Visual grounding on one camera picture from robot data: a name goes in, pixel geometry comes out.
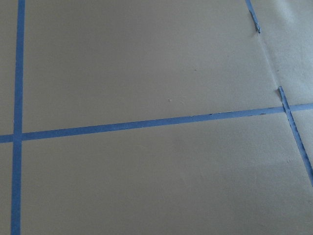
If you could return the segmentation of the short blue tape strip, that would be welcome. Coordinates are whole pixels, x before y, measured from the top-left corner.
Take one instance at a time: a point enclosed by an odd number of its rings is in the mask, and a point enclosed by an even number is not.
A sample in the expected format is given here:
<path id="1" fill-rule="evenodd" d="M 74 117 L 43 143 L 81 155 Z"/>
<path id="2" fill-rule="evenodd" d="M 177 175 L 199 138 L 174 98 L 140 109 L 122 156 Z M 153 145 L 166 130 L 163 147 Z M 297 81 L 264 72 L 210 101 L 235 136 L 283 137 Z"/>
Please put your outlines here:
<path id="1" fill-rule="evenodd" d="M 306 172 L 308 174 L 308 178 L 309 178 L 310 183 L 312 185 L 313 184 L 313 167 L 312 167 L 312 164 L 310 162 L 310 159 L 308 157 L 306 149 L 305 149 L 305 147 L 303 145 L 301 136 L 299 134 L 299 131 L 297 129 L 297 125 L 295 123 L 295 120 L 294 120 L 294 117 L 293 117 L 293 114 L 292 114 L 291 107 L 290 107 L 290 105 L 288 103 L 287 97 L 285 95 L 285 92 L 284 92 L 284 89 L 282 88 L 282 86 L 278 87 L 278 91 L 279 91 L 279 94 L 280 94 L 280 97 L 281 97 L 281 100 L 282 100 L 283 109 L 284 109 L 285 114 L 287 116 L 289 125 L 291 127 L 291 131 L 293 133 L 293 136 L 294 136 L 295 142 L 297 144 L 299 153 L 301 155 L 301 158 L 302 158 L 302 161 L 304 163 Z"/>

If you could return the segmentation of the long blue tape strip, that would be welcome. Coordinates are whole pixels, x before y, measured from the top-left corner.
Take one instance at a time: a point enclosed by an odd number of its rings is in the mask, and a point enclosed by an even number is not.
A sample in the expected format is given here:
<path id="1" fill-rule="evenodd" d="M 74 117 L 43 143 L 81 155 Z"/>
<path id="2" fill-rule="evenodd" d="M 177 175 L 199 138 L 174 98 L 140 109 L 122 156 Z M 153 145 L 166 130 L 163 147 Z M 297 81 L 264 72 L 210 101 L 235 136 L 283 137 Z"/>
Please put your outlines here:
<path id="1" fill-rule="evenodd" d="M 270 107 L 270 108 L 263 108 L 263 109 L 222 112 L 222 113 L 187 116 L 187 117 L 172 117 L 172 118 L 141 120 L 141 121 L 133 121 L 133 122 L 125 122 L 125 123 L 75 127 L 75 128 L 46 130 L 46 131 L 38 131 L 38 132 L 28 132 L 28 133 L 22 134 L 22 141 L 50 139 L 50 138 L 59 138 L 59 137 L 77 136 L 77 135 L 87 135 L 87 134 L 104 133 L 104 132 L 114 132 L 114 131 L 121 131 L 121 130 L 204 122 L 204 121 L 211 121 L 211 120 L 253 117 L 253 116 L 261 116 L 261 115 L 278 114 L 282 112 L 284 112 L 283 107 Z"/>

